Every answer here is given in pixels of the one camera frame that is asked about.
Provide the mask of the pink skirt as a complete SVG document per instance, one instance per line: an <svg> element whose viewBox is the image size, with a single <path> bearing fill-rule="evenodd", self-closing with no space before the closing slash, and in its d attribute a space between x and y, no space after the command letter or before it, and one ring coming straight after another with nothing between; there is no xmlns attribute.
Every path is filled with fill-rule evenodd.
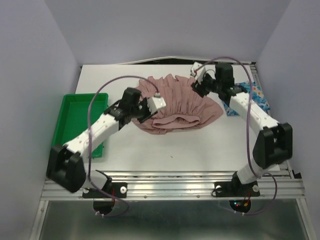
<svg viewBox="0 0 320 240"><path fill-rule="evenodd" d="M136 127L152 135L164 135L170 132L196 130L216 121L224 113L222 107L213 99L200 97L192 90L195 79L172 74L159 79L149 76L140 80L136 87L142 97L153 97L158 88L166 107L143 123L136 119L131 122Z"/></svg>

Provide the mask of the blue floral skirt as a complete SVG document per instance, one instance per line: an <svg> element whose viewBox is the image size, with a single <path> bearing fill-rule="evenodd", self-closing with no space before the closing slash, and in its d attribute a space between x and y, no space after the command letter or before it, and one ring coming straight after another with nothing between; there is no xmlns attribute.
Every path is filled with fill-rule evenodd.
<svg viewBox="0 0 320 240"><path fill-rule="evenodd" d="M236 85L242 86L248 93L250 92L249 81L240 82L240 83L237 83ZM253 95L252 95L253 101L255 101L257 105L268 114L271 108L262 91L262 88L255 81L253 81L252 89L253 89ZM223 103L223 106L227 116L238 116L238 113L234 111L232 108L230 108L229 106L227 106L225 103Z"/></svg>

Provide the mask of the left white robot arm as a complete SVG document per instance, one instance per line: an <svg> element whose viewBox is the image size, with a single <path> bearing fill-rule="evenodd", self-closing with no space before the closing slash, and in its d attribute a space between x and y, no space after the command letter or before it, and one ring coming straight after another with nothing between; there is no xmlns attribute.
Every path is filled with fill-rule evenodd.
<svg viewBox="0 0 320 240"><path fill-rule="evenodd" d="M109 106L81 134L64 144L54 145L49 154L46 177L71 193L94 188L100 197L111 193L110 177L92 167L92 153L108 137L119 132L132 119L144 122L157 112L155 97L142 97L128 87L122 98Z"/></svg>

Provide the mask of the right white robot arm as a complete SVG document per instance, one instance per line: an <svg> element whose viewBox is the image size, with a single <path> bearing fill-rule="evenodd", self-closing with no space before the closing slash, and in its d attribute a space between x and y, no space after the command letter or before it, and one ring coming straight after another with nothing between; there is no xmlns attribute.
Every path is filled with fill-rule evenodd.
<svg viewBox="0 0 320 240"><path fill-rule="evenodd" d="M256 134L253 149L247 149L247 165L238 170L230 182L233 194L242 195L248 190L248 184L260 178L269 168L292 158L292 126L268 115L253 101L252 90L247 91L235 83L230 63L216 64L214 77L211 77L204 65L195 62L190 75L195 78L191 85L194 92L202 98L209 93L216 93L220 100L246 121L246 129Z"/></svg>

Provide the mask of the green plastic bin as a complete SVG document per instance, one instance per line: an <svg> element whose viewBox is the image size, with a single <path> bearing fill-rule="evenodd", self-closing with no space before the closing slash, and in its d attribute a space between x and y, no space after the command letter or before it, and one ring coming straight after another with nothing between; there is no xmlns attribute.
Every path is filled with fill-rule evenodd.
<svg viewBox="0 0 320 240"><path fill-rule="evenodd" d="M61 103L51 146L62 145L74 139L87 129L88 108L95 93L66 94ZM90 120L93 124L105 109L108 108L108 94L99 93L95 98L90 111ZM103 156L104 142L93 152L92 158Z"/></svg>

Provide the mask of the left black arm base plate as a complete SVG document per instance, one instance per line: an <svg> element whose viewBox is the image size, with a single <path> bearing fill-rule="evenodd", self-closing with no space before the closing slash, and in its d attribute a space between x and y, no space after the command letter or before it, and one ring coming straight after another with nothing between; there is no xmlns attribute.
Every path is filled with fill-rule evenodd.
<svg viewBox="0 0 320 240"><path fill-rule="evenodd" d="M128 191L128 184L126 182L107 182L103 187L102 190L109 195L115 196L120 199L125 199L127 197ZM111 197L106 196L105 194L101 193L97 189L93 188L85 188L82 191L82 198L84 199L102 199L107 198L110 199Z"/></svg>

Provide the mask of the aluminium table frame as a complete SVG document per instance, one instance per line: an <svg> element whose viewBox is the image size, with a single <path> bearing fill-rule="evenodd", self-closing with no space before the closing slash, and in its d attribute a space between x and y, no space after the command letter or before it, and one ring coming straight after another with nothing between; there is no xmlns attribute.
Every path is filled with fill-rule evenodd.
<svg viewBox="0 0 320 240"><path fill-rule="evenodd" d="M189 76L190 64L84 64L81 69L79 81L76 88L77 94L89 93L103 84L107 77L111 79L122 75L146 75L155 78L165 77L168 74ZM195 136L204 135L203 139L196 143L186 142L191 138L193 132L176 133L173 139L183 140L185 147L208 147L203 160L196 153L180 153L182 146L173 147L166 145L171 135L163 135L160 138L141 133L138 140L141 144L151 143L150 151L140 152L142 146L134 143L125 153L132 154L132 157L126 159L124 154L120 154L120 142L125 140L125 136L139 134L139 130L130 125L115 136L107 140L106 155L93 163L93 166L99 170L106 170L113 180L126 182L128 187L127 201L218 201L231 199L230 197L213 197L211 192L215 189L214 182L230 181L232 174L245 164L247 158L245 149L245 123L240 117L232 118L223 115L217 121L216 125L210 125L210 131L217 131L216 135L208 135L204 130L194 132ZM228 137L229 133L236 136L229 140L222 140L222 137ZM138 155L142 154L146 159L145 166L138 164ZM293 199L297 203L298 217L301 217L302 225L305 229L304 237L300 239L316 240L315 228L312 224L310 212L308 209L305 186L302 178L294 178L290 164L285 161L279 167L272 168L278 191L276 200ZM47 212L50 202L55 201L90 201L90 198L83 197L83 189L76 193L69 193L61 186L58 186L51 180L46 180L40 197L40 206Z"/></svg>

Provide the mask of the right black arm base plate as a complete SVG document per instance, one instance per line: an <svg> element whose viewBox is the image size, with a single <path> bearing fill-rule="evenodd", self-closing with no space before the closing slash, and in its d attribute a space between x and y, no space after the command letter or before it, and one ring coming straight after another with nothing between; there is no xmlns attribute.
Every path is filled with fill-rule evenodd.
<svg viewBox="0 0 320 240"><path fill-rule="evenodd" d="M217 198L259 197L261 195L257 181L249 184L217 181L214 183L213 193L215 193L215 197Z"/></svg>

